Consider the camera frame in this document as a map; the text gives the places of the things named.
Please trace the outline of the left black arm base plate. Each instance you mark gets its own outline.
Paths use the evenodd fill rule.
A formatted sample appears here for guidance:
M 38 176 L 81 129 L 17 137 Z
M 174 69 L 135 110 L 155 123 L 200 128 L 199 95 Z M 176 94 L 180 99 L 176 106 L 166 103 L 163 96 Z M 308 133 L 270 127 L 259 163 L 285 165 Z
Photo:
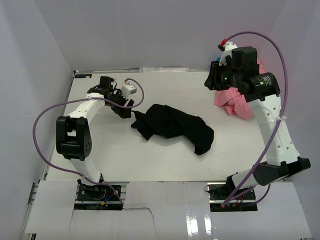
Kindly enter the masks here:
M 112 185 L 114 191 L 105 185 L 86 185 L 81 179 L 77 180 L 77 192 L 74 209 L 87 211 L 121 211 L 120 203 L 115 193 L 121 197 L 122 186 Z

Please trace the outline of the black t shirt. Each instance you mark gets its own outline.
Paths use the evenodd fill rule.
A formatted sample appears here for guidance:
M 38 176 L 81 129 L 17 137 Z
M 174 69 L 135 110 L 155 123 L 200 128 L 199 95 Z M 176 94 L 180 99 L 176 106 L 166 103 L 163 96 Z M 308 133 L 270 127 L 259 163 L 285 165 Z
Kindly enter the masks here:
M 203 155 L 211 149 L 215 132 L 199 116 L 161 104 L 153 104 L 145 113 L 133 113 L 135 121 L 131 127 L 147 141 L 154 135 L 166 139 L 185 136 L 194 145 L 196 155 Z

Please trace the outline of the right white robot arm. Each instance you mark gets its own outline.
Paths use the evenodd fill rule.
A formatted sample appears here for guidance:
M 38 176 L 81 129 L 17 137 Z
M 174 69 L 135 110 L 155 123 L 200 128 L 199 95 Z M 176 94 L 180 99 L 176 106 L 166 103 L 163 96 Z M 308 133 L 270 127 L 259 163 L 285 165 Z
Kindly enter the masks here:
M 236 200 L 247 189 L 266 186 L 294 176 L 311 167 L 308 158 L 300 156 L 291 139 L 284 117 L 283 101 L 276 77 L 260 73 L 257 49 L 237 47 L 227 41 L 219 45 L 220 60 L 213 61 L 204 86 L 209 90 L 224 91 L 236 88 L 251 107 L 265 145 L 261 157 L 251 169 L 237 172 L 222 186 L 227 200 Z

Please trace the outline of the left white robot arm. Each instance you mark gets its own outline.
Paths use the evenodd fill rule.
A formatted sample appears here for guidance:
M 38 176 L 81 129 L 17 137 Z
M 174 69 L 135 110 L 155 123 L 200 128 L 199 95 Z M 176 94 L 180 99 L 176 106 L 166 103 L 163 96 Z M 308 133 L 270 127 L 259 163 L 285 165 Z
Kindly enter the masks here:
M 83 175 L 81 182 L 90 185 L 88 193 L 96 200 L 105 196 L 106 187 L 100 184 L 103 176 L 89 157 L 93 148 L 90 122 L 106 106 L 121 118 L 130 118 L 130 107 L 134 105 L 134 101 L 129 96 L 136 92 L 137 88 L 130 83 L 117 88 L 113 78 L 102 76 L 99 84 L 87 91 L 87 100 L 67 116 L 60 116 L 56 120 L 56 151 Z

